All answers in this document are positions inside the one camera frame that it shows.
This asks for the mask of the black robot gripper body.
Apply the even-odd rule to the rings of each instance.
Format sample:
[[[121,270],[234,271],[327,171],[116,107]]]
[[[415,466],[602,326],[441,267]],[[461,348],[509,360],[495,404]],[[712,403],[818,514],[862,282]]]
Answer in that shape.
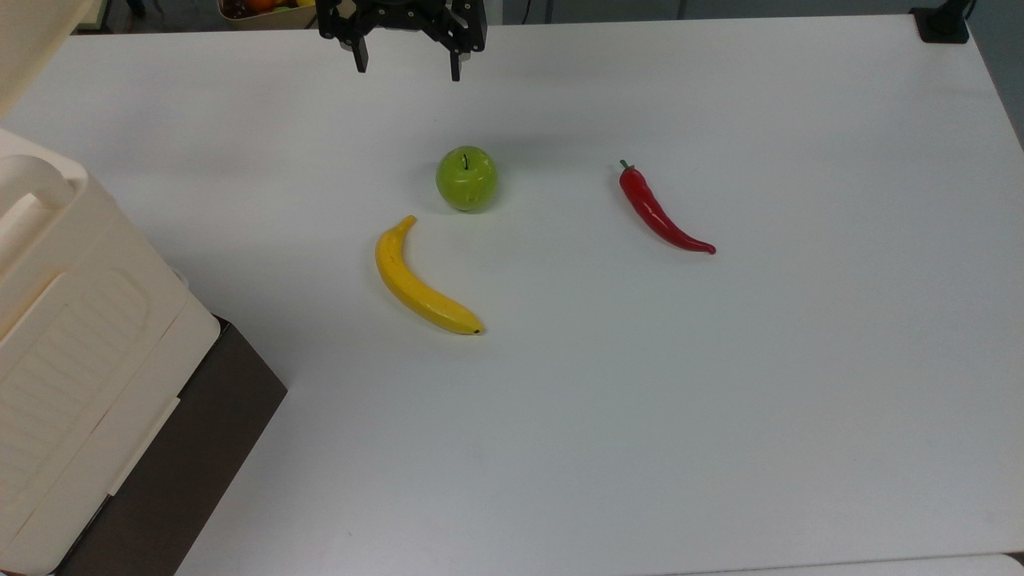
[[[355,52],[377,29],[412,30],[442,44],[452,54],[486,48],[487,17],[482,1],[318,1],[321,37]]]

